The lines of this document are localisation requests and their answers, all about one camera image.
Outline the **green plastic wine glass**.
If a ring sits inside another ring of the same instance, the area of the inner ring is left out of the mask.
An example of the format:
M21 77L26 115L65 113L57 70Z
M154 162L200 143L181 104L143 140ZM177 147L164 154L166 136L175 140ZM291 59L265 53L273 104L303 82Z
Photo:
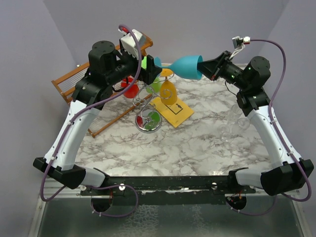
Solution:
M154 63L156 66L158 67L161 67L161 59L159 57L156 57L154 58ZM141 67L143 69L147 69L147 57L144 56L144 59L142 60L142 65ZM152 84L150 84L147 88L146 88L146 92L149 93L149 94L152 94L152 92L155 92L155 93L158 93L160 91L160 88L161 88L161 82L160 82L160 79L159 79L159 76L158 75L154 82Z

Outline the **blue plastic wine glass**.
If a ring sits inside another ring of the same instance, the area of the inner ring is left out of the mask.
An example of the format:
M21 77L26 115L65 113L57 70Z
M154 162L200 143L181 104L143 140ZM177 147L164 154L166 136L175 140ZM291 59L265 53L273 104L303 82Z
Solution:
M170 69L175 75L183 79L201 80L202 73L198 70L198 63L203 61L201 55L184 56L170 65L163 66L159 57L154 58L156 66L163 69Z

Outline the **orange plastic wine glass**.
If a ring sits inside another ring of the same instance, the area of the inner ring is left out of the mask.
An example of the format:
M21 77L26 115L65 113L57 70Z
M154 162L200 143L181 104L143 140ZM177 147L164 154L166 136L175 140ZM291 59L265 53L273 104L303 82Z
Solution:
M165 78L165 81L160 87L160 99L165 105L171 106L177 101L177 92L175 85L168 79L173 72L170 69L164 68L160 74L161 77Z

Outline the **red plastic wine glass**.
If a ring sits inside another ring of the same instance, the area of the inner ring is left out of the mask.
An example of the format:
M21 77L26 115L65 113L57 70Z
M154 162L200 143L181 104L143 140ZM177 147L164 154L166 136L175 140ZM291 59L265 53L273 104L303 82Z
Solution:
M120 83L121 87L125 88L133 81L132 78L123 79ZM127 90L123 95L126 98L133 99L139 92L139 87L137 84L134 84L129 90Z

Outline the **clear wine glass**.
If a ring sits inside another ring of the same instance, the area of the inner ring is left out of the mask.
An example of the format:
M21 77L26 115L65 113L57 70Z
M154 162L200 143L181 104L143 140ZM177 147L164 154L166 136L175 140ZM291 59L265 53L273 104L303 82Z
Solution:
M242 115L243 111L234 104L227 115L227 125L232 135L240 135L250 127L249 119Z
M227 124L222 124L218 126L217 130L219 132L219 137L222 142L226 142L229 144L233 142L233 136L230 127Z

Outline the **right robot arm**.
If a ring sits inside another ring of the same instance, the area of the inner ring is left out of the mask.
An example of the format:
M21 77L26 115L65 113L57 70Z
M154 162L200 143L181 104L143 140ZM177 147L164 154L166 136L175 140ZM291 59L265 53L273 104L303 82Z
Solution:
M314 169L311 160L304 160L293 148L277 118L263 85L271 76L269 61L261 56L253 57L245 69L232 63L230 52L224 51L213 60L199 62L197 69L211 80L223 78L239 89L237 104L254 125L263 141L272 169L260 171L241 168L229 172L227 188L238 193L244 186L263 189L274 196L296 190L306 184Z

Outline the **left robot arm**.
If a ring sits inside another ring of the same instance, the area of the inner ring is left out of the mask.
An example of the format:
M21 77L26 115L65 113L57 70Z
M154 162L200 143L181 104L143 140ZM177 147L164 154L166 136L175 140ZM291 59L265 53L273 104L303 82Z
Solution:
M75 164L78 149L86 132L105 103L121 96L124 91L113 93L113 86L129 76L149 84L161 72L149 57L149 68L143 69L143 55L138 41L119 41L116 49L110 41L98 41L89 51L89 66L72 94L69 112L62 128L49 149L41 158L35 158L33 167L75 189L80 185L92 186L99 195L109 189L107 175L95 168Z

